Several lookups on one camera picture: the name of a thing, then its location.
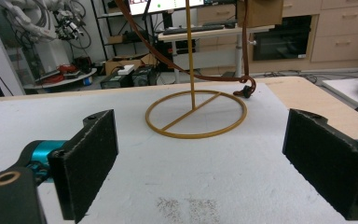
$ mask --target wooden cabinet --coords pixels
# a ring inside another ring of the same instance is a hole
[[[358,0],[323,0],[322,9],[358,7]]]
[[[321,11],[321,4],[322,0],[284,0],[283,16],[317,15]]]
[[[251,73],[358,67],[358,0],[284,0],[282,14],[284,17],[312,15],[307,58],[253,61],[250,46]],[[233,5],[199,8],[198,22],[221,21],[234,15]],[[235,43],[235,36],[220,37],[202,39],[199,47],[201,51],[217,50],[235,48]],[[230,69],[233,67],[203,71],[218,75]]]
[[[218,5],[212,7],[201,7],[197,10],[197,19],[199,24],[203,24],[206,21],[235,19],[235,6]]]
[[[235,19],[234,5],[218,5],[212,7],[201,7],[197,9],[198,25],[206,21],[225,21]],[[198,41],[198,51],[215,51],[224,49],[235,49],[237,37],[235,35],[219,36],[212,38],[202,38]],[[226,71],[235,71],[235,62],[233,66],[219,66],[212,68],[203,68],[200,72],[203,75],[223,75]]]
[[[358,0],[324,0],[312,62],[358,60]]]

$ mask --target white tabletop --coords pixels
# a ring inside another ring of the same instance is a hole
[[[196,87],[231,93],[243,85]],[[262,83],[244,100],[245,122],[229,133],[180,140],[151,131],[146,109],[161,97],[188,89],[172,85],[0,100],[0,171],[29,142],[70,139],[83,118],[113,108],[120,152],[81,223],[346,223],[282,154],[288,110]],[[206,98],[198,96],[197,102]],[[151,119],[165,122],[189,107],[188,99],[177,98]],[[238,113],[237,104],[219,99],[177,131],[225,125]],[[64,223],[53,185],[38,189],[48,223]]]
[[[358,78],[324,80],[323,85],[328,90],[358,106]]]

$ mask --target black foam pad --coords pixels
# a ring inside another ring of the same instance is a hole
[[[84,121],[79,133],[48,154],[63,218],[76,223],[86,215],[118,154],[113,110]]]
[[[358,220],[358,142],[327,119],[291,109],[283,154],[347,220]]]

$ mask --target oven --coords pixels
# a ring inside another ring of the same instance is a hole
[[[288,17],[282,25],[254,34],[254,61],[301,59],[307,56],[312,16]]]

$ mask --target cardboard box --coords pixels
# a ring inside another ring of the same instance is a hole
[[[119,44],[125,41],[124,35],[112,35],[107,38],[108,44]]]
[[[119,67],[124,65],[133,64],[134,70],[143,65],[151,65],[155,67],[158,64],[158,60],[150,53],[138,54],[131,56],[117,56],[105,63],[105,72],[109,76],[115,72]]]
[[[283,0],[248,0],[249,28],[282,24]],[[245,17],[245,3],[237,1],[238,26],[242,27]]]

